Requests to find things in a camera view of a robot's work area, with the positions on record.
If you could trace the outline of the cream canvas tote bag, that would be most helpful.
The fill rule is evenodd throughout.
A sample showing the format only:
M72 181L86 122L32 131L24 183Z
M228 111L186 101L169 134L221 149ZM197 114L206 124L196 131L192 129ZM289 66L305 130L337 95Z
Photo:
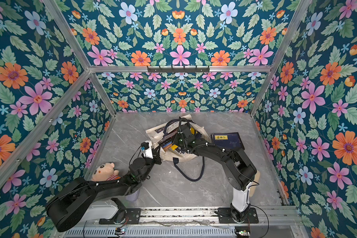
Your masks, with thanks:
M173 132L177 131L178 128L184 126L185 124L189 124L190 126L193 126L197 131L199 131L202 134L202 139L205 139L206 141L210 141L210 137L208 133L205 131L204 127L199 126L196 124L193 120L191 115L186 115L183 117L179 117L177 119L172 119L168 121L167 123L161 124L159 126L156 126L154 128L146 130L147 135L149 136L150 140L152 141L153 148L160 147L158 144L158 141L160 141L163 136ZM195 154L189 154L189 153L178 153L176 151L173 151L171 149L168 149L167 151L164 151L160 147L160 157L164 161L172 162L174 167L189 181L191 182L197 182L199 181L204 174L205 171L205 158L202 158L202 167L201 167L201 172L198 178L190 178L188 175L186 175L178 166L180 162L187 162L196 157Z

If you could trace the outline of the navy book yellow label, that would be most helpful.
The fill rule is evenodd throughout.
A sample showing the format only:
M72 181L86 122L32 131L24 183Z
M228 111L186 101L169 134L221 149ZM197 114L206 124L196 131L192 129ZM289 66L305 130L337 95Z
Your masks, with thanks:
M243 150L245 150L245 146L238 132L213 133L211 135L211 138L213 144L219 147L235 150L242 148Z

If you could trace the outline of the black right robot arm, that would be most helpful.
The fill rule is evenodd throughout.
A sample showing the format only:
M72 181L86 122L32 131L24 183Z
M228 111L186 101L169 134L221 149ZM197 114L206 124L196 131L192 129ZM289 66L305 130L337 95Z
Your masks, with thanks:
M209 158L222 166L233 187L230 217L237 223L243 222L250 209L250 189L253 185L258 185L254 181L257 169L244 149L227 149L210 143L189 124L178 126L173 145L187 154Z

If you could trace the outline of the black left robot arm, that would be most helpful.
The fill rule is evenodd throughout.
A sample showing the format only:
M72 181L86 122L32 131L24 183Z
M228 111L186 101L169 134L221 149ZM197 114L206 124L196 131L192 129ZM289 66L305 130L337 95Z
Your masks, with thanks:
M89 206L98 200L126 196L141 188L155 164L161 164L160 148L152 149L151 155L137 158L129 166L129 172L119 179L88 181L79 177L70 182L47 202L47 216L58 232L65 232L82 219Z

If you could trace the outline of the yellow spine book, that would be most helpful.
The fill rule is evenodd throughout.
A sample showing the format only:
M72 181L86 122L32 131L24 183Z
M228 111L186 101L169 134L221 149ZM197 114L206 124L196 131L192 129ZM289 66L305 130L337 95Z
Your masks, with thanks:
M177 146L177 145L175 145L175 144L173 144L173 145L170 147L170 149L173 150L173 151L179 151L179 150L180 150L180 147Z

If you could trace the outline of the dark striped book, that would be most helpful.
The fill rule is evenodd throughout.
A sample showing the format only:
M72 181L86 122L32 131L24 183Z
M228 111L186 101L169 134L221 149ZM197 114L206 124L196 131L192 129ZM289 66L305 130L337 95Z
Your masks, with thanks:
M167 151L168 149L170 149L173 146L173 141L176 137L176 134L177 134L177 131L173 131L173 132L163 136L163 138L160 141L158 141L158 144L164 151Z

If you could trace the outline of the purple pouch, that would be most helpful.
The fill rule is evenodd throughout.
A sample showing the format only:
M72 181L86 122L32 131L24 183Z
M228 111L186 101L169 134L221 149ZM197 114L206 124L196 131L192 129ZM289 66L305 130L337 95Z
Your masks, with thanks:
M138 189L132 194L126 195L126 200L129 202L136 202L139 197L140 190Z

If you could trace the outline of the plush doll toy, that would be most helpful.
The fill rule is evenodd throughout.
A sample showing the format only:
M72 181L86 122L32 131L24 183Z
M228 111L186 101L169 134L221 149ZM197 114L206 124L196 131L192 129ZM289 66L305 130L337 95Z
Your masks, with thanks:
M115 169L114 163L100 165L93 173L92 181L109 181L120 179L119 170Z

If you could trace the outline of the beige pouch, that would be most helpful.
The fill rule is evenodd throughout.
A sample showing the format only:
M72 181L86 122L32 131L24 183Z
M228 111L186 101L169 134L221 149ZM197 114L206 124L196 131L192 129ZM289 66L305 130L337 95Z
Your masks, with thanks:
M260 171L257 171L254 180L249 188L249 197L252 197L254 195L254 192L256 190L256 187L259 186L259 180L260 180L261 173Z

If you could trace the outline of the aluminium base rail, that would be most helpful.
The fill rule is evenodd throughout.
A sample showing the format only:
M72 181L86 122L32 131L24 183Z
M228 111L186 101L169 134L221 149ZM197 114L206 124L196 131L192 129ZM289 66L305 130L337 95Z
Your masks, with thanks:
M81 222L59 238L306 238L294 206L252 205L244 221L228 207L142 207L127 218Z

